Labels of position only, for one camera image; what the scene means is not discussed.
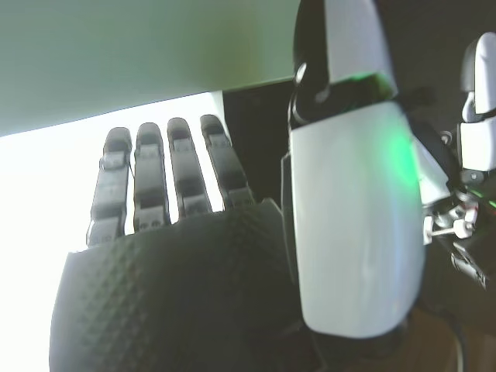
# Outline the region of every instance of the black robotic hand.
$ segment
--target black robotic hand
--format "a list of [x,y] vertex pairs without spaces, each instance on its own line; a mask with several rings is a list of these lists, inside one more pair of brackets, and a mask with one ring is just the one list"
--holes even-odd
[[136,233],[128,236],[131,138],[125,128],[108,134],[88,249],[67,257],[53,311],[51,371],[319,368],[302,332],[281,213],[271,200],[254,201],[220,121],[203,116],[201,128],[225,211],[211,212],[188,124],[172,119],[179,221],[171,224],[163,140],[146,123],[136,139]]

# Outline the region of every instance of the green panel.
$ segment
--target green panel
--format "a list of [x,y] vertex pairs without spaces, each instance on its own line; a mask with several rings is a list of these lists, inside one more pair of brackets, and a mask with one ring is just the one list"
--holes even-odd
[[0,12],[0,136],[292,75],[298,0],[27,0]]

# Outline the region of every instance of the black finger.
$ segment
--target black finger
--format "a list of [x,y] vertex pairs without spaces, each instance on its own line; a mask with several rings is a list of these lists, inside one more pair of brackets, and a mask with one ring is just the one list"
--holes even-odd
[[181,118],[169,120],[167,135],[179,219],[211,212],[205,181],[186,120]]
[[134,157],[135,232],[169,225],[164,142],[157,124],[146,122],[139,127]]
[[226,209],[237,205],[253,204],[253,194],[246,175],[222,123],[214,115],[200,118],[201,132],[205,138]]
[[86,241],[90,248],[124,235],[132,148],[127,128],[114,128],[108,132],[91,205],[91,224]]

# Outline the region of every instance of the dark background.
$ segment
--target dark background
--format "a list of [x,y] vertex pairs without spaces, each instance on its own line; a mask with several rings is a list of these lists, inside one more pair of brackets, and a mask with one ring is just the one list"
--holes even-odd
[[[415,116],[438,130],[460,121],[460,69],[465,48],[482,33],[496,32],[494,0],[379,0],[400,91],[436,90],[436,104]],[[282,82],[224,95],[232,141],[258,198],[280,200],[280,159],[288,148],[288,101]],[[463,321],[496,334],[496,298],[458,274],[441,247],[428,249],[422,299],[448,308]]]

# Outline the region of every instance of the bright white light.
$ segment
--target bright white light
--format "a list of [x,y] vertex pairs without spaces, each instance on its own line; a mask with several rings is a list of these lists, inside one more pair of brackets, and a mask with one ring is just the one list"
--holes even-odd
[[[186,119],[191,128],[214,212],[222,196],[206,152],[199,118],[224,122],[222,94],[193,95],[112,112],[61,126],[0,138],[0,370],[47,372],[50,321],[65,258],[85,249],[98,160],[109,130],[125,126],[133,145],[144,122],[155,122],[167,147],[167,122]],[[170,217],[177,199],[165,151]],[[126,232],[133,231],[133,179],[128,190]]]

